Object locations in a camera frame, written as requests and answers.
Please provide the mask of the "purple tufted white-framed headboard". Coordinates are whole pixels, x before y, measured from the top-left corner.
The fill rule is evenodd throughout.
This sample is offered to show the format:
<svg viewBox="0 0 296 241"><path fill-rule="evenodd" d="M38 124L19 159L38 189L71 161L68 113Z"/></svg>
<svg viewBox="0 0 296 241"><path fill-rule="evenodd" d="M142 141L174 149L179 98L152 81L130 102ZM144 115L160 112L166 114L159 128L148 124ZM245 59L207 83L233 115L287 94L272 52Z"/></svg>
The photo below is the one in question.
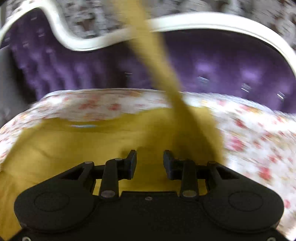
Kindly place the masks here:
<svg viewBox="0 0 296 241"><path fill-rule="evenodd" d="M273 49L252 37L218 30L165 33L170 59L187 92L233 95L284 113L295 112L295 78ZM57 90L152 87L126 47L76 53L55 39L45 15L34 10L5 35L36 101Z"/></svg>

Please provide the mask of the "grey satin pillow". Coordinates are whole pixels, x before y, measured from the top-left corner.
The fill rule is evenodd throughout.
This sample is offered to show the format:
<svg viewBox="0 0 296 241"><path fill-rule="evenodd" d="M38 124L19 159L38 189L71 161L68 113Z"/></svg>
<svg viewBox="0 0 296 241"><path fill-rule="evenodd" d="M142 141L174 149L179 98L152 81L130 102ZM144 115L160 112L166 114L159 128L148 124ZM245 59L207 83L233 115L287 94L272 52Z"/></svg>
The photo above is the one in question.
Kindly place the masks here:
<svg viewBox="0 0 296 241"><path fill-rule="evenodd" d="M23 72L17 68L8 46L1 48L1 126L36 101L35 93L25 82Z"/></svg>

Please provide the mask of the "floral quilted bedspread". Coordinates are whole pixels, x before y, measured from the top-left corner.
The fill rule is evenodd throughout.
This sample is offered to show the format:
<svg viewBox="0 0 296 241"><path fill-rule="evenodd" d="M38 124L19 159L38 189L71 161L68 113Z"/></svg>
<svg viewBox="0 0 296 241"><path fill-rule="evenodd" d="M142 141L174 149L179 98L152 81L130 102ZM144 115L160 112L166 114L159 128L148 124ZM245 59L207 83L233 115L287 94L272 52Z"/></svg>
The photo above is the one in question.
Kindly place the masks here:
<svg viewBox="0 0 296 241"><path fill-rule="evenodd" d="M192 108L207 108L223 143L224 165L277 192L285 210L278 226L295 239L295 117L253 102L215 94L184 95ZM1 128L1 165L19 135L46 119L59 118L87 128L123 114L169 108L159 91L93 89L56 91L43 97Z"/></svg>

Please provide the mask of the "mustard yellow knit sweater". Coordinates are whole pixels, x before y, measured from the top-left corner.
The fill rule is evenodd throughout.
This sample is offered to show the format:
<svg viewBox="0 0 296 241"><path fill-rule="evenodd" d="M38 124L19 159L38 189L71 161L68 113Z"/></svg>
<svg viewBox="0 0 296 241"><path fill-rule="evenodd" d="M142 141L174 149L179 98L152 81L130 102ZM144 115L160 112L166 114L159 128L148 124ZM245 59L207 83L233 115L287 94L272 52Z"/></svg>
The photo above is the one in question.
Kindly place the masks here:
<svg viewBox="0 0 296 241"><path fill-rule="evenodd" d="M114 1L124 23L131 26L130 44L147 66L154 84L166 93L171 108L123 114L113 120L91 121L87 128L59 118L46 119L19 135L1 165L1 236L11 238L20 230L14 214L17 196L82 162L124 158L138 151L135 177L122 181L127 190L171 190L165 178L163 152L198 164L224 163L223 143L207 108L189 108L181 99L175 72L166 60L159 34L150 33L140 1Z"/></svg>

